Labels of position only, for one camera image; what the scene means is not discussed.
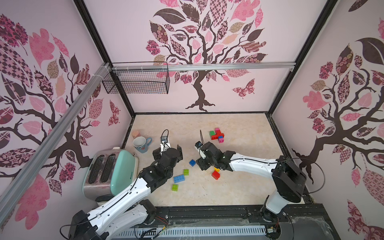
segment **aluminum rail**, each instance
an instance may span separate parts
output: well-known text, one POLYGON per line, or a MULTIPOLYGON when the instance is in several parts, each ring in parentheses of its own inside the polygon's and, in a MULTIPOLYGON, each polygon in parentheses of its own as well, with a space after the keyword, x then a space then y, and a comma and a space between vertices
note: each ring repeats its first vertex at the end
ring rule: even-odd
POLYGON ((109 69, 108 63, 103 63, 99 67, 96 73, 91 77, 88 84, 84 87, 81 94, 75 99, 73 104, 52 129, 52 132, 37 148, 36 152, 23 166, 20 173, 15 177, 7 189, 5 189, 3 195, 0 197, 0 225, 2 225, 7 219, 19 199, 35 180, 35 177, 39 173, 41 167, 59 144, 69 126, 84 107, 87 100, 91 97, 93 91, 101 83, 104 77, 109 74, 109 69))
MULTIPOLYGON (((294 62, 270 63, 220 63, 220 64, 188 64, 169 65, 169 71, 199 71, 199 70, 231 70, 231 69, 262 69, 262 68, 294 68, 294 62)), ((153 70, 166 69, 167 65, 114 66, 113 70, 153 70)))

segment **blue mug handle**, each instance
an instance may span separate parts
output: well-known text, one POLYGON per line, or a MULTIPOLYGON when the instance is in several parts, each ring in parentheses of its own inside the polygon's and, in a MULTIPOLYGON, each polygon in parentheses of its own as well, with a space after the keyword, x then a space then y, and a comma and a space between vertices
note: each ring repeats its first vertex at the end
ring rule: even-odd
POLYGON ((149 146, 149 145, 152 143, 152 138, 151 138, 151 137, 147 138, 147 139, 146 139, 146 143, 147 143, 147 145, 149 146))

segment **black wire basket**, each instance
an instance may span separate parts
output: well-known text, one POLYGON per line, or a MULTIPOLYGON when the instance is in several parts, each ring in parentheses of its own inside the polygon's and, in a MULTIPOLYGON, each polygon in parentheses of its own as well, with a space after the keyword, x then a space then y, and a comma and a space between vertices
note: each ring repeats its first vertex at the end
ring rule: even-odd
MULTIPOLYGON (((168 94, 169 91, 169 71, 166 62, 129 62, 126 64, 152 63, 154 68, 148 65, 127 66, 112 68, 113 73, 121 82, 125 93, 157 93, 168 94)), ((103 85, 107 93, 119 93, 115 81, 111 75, 103 80, 103 85)))

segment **wall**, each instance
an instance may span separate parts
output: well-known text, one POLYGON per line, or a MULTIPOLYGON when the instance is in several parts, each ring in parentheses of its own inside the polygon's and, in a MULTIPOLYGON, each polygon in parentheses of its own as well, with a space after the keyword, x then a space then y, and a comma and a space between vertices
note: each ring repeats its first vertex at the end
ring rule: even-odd
MULTIPOLYGON (((102 60, 70 0, 4 2, 0 14, 3 193, 102 60)), ((82 193, 87 166, 98 150, 121 145, 129 122, 120 96, 99 87, 1 226, 0 238, 60 239, 60 226, 95 206, 82 193)))
POLYGON ((341 239, 384 239, 382 9, 341 0, 273 115, 341 239))
MULTIPOLYGON (((96 0, 86 4, 112 61, 174 65, 295 61, 325 2, 120 0, 110 4, 96 0)), ((168 95, 128 94, 128 98, 136 112, 267 111, 287 72, 199 71, 195 78, 193 71, 173 72, 168 95)))

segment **toaster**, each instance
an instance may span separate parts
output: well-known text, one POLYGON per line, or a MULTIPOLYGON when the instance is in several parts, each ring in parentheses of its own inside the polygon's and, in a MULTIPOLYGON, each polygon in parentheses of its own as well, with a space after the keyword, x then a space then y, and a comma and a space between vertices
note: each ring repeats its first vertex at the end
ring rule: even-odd
POLYGON ((83 183, 83 194, 96 202, 109 201, 137 176, 139 159, 124 149, 96 153, 83 183))

